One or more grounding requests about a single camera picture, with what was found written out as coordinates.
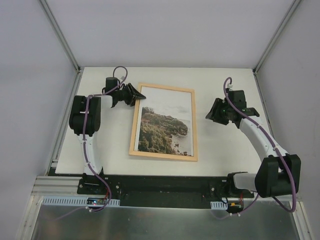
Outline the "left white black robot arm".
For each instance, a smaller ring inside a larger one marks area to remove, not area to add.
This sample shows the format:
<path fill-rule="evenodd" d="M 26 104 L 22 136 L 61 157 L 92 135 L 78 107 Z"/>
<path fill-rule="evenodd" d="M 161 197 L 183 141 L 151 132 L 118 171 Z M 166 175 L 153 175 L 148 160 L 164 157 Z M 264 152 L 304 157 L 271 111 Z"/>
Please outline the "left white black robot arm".
<path fill-rule="evenodd" d="M 104 173 L 97 143 L 102 101 L 105 100 L 106 107 L 111 109 L 119 102 L 133 107 L 137 100 L 146 99 L 131 83 L 124 84 L 124 81 L 124 78 L 107 77 L 101 93 L 76 95 L 71 107 L 68 123 L 79 140 L 84 162 L 80 185 L 88 187 L 96 195 L 102 194 L 106 188 L 106 183 L 102 180 Z"/>

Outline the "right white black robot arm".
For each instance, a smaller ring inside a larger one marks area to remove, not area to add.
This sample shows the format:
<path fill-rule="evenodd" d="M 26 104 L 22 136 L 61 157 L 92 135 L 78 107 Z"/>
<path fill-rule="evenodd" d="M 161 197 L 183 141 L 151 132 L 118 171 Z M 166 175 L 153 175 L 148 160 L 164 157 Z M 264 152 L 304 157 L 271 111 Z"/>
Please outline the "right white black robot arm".
<path fill-rule="evenodd" d="M 233 123 L 250 141 L 261 165 L 257 173 L 234 172 L 225 184 L 225 192 L 237 197 L 243 190 L 258 193 L 262 198 L 297 193 L 300 184 L 301 159 L 289 154 L 263 127 L 260 114 L 247 107 L 243 90 L 225 91 L 225 98 L 216 98 L 206 119 L 227 125 Z"/>

